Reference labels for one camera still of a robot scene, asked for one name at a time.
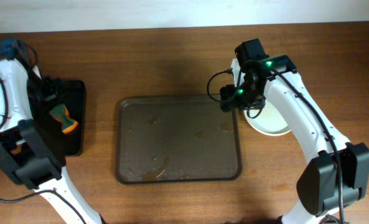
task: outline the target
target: dark gray tray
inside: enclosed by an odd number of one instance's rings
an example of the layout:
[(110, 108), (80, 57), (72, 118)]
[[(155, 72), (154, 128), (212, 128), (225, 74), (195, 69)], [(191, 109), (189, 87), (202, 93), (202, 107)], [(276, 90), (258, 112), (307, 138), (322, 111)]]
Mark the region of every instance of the dark gray tray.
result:
[(115, 175), (122, 184), (232, 180), (241, 173), (235, 112), (207, 96), (124, 100)]

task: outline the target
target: round plate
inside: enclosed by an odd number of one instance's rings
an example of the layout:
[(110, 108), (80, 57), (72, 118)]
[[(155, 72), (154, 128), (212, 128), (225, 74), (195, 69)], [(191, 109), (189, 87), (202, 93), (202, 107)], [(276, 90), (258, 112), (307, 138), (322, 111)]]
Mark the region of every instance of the round plate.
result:
[[(258, 110), (251, 110), (250, 115), (255, 116), (258, 112)], [(244, 115), (252, 128), (262, 134), (268, 136), (281, 136), (291, 131), (278, 110), (267, 100), (266, 106), (264, 106), (263, 111), (257, 118), (249, 118), (248, 115), (246, 115), (246, 110), (244, 110)]]

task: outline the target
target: white plate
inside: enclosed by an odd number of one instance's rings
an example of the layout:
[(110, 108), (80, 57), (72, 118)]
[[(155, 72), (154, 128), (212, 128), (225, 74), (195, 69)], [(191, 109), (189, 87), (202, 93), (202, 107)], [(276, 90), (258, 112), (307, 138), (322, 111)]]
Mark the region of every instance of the white plate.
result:
[[(258, 112), (258, 110), (250, 110), (250, 115), (255, 116)], [(262, 134), (268, 136), (281, 136), (291, 131), (278, 110), (267, 100), (266, 106), (264, 106), (263, 111), (257, 118), (249, 118), (248, 115), (246, 115), (246, 110), (244, 110), (244, 115), (252, 128)]]

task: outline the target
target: brown tabletop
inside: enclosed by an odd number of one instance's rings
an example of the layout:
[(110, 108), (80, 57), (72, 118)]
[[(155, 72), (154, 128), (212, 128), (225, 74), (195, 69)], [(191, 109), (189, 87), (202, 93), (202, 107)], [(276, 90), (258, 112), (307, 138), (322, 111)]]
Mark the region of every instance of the brown tabletop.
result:
[[(369, 22), (0, 34), (6, 38), (33, 46), (44, 75), (85, 82), (83, 154), (67, 158), (67, 169), (108, 223), (257, 223), (295, 204), (307, 164), (294, 135), (262, 135), (243, 116), (243, 173), (234, 181), (125, 186), (114, 177), (117, 103), (131, 96), (205, 94), (208, 79), (230, 67), (244, 40), (259, 38), (267, 54), (288, 54), (331, 122), (353, 143), (369, 147)], [(217, 78), (212, 92), (229, 83), (228, 75)], [(0, 197), (28, 193), (0, 170)], [(346, 208), (345, 216), (369, 223), (369, 185), (365, 199)], [(0, 203), (0, 223), (63, 220), (37, 197)]]

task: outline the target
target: white wall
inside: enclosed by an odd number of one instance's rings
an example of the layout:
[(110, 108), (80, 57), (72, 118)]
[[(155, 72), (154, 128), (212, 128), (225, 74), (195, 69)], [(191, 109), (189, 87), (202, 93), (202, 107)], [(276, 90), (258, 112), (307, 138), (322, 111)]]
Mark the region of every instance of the white wall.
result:
[(0, 32), (369, 21), (369, 0), (0, 0)]

